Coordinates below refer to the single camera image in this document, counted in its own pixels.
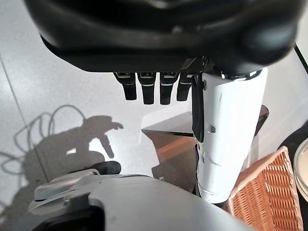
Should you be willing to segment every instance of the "black mechanical part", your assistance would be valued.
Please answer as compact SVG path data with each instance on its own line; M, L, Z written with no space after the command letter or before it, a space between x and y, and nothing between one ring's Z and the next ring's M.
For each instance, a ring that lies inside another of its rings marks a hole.
M199 142L204 139L204 104L202 73L192 78L192 131Z
M135 73L117 72L114 73L117 81L122 84L126 100L137 99Z
M192 86L193 75L188 75L187 72L180 73L180 80L177 90L177 101L186 101L189 93L189 89Z
M206 55L241 76L288 53L306 0L25 2L46 46L83 70L179 72Z
M41 223L33 231L98 231L105 230L104 212L97 207L89 207L52 217Z
M289 135L280 145L280 147L281 146L288 147L292 168L294 167L295 153L298 147L300 146L300 144L304 142L304 140L307 138L308 138L308 121L306 121L306 123L301 128L299 128L298 130L293 132L291 135ZM300 211L301 211L302 218L303 218L304 230L307 230L308 202L304 199L304 197L302 196L299 190L297 190L297 195L298 195L298 200L299 200Z
M153 104L156 72L137 73L137 75L142 87L143 103Z
M178 80L179 73L164 72L160 73L160 104L168 105L171 101L173 84Z

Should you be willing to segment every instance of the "woven basket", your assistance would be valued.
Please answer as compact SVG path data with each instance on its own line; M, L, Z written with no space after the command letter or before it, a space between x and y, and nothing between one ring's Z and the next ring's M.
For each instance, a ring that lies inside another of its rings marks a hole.
M259 231L302 231L288 149L281 147L243 171L224 209Z

